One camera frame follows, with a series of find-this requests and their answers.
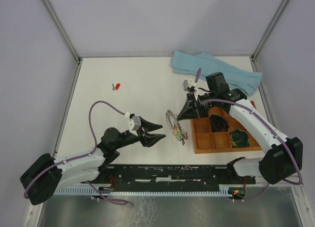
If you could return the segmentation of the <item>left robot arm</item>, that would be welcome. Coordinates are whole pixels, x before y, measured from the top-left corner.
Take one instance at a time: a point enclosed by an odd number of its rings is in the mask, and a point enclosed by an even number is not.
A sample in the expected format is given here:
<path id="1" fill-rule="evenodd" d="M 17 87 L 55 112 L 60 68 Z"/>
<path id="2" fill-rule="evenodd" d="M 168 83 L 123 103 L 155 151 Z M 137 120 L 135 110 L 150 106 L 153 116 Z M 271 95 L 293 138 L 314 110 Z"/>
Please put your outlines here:
<path id="1" fill-rule="evenodd" d="M 150 148 L 166 137 L 155 133 L 162 125 L 140 116 L 131 115 L 128 126 L 124 132 L 113 127 L 106 129 L 91 151 L 59 158 L 48 153 L 41 155 L 20 177 L 24 198 L 32 205 L 42 204 L 62 188 L 95 180 L 120 155 L 118 149 L 137 142 Z"/>

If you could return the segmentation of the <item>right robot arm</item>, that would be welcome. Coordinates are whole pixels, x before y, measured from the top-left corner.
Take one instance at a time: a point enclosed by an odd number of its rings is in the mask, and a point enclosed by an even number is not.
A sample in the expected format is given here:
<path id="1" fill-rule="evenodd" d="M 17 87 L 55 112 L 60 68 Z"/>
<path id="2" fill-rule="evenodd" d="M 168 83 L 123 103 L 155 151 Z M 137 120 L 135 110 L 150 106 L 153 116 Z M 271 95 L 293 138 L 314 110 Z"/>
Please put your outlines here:
<path id="1" fill-rule="evenodd" d="M 229 165 L 238 176 L 261 177 L 272 185 L 280 181 L 301 185 L 302 141 L 297 137 L 289 138 L 265 120 L 241 90 L 229 88 L 221 72 L 206 76 L 209 91 L 200 95 L 200 74 L 197 72 L 194 80 L 183 81 L 187 97 L 177 119 L 205 118 L 211 108 L 223 109 L 249 132 L 264 152 L 262 158 L 241 157 L 231 161 Z M 296 183 L 288 179 L 293 174 L 298 175 Z"/>

